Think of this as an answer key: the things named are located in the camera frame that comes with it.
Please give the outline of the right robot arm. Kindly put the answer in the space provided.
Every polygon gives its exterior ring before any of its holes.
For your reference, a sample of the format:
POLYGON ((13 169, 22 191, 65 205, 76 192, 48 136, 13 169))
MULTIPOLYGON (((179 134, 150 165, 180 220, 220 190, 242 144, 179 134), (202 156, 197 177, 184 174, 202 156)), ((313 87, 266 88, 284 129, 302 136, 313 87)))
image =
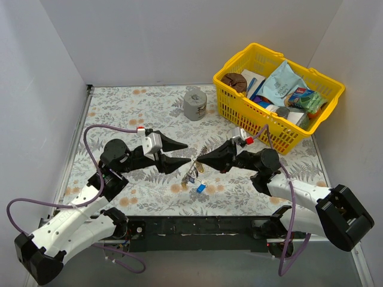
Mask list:
POLYGON ((289 178, 282 172, 278 153, 271 148, 249 152, 234 140, 228 140, 199 156, 197 162, 220 173, 227 173, 233 167, 252 170, 255 175, 250 180, 257 192, 291 202, 267 220, 252 224, 259 237, 282 238, 291 231, 315 234, 349 252, 375 225, 348 187, 319 187, 289 178))

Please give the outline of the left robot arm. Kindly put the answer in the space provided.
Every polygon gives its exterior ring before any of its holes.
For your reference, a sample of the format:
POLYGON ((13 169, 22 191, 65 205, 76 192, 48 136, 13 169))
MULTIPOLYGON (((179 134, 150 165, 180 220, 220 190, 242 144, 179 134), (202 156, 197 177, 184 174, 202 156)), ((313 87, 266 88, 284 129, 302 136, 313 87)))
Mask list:
POLYGON ((154 166, 159 173, 170 174, 190 162, 166 155, 187 148, 187 144, 153 129, 139 127, 136 132, 140 146, 130 150, 123 140, 110 140, 96 165, 98 171, 80 194, 45 225, 15 238, 18 260, 40 286, 55 279, 74 255, 92 244, 108 237, 122 239, 130 233, 129 220, 122 211, 105 209, 128 184, 124 173, 154 166))

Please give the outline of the silver keyring with keys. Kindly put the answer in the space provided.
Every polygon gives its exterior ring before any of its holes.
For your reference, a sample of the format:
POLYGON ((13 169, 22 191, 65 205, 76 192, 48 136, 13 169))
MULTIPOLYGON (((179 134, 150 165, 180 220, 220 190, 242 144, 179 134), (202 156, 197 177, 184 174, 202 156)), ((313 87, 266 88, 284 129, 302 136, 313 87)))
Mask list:
POLYGON ((198 179, 199 174, 204 172, 204 167, 202 163, 198 162, 196 158, 192 159, 192 163, 188 171, 186 171, 185 175, 181 180, 181 186, 183 188, 187 188, 188 183, 194 184, 198 179))

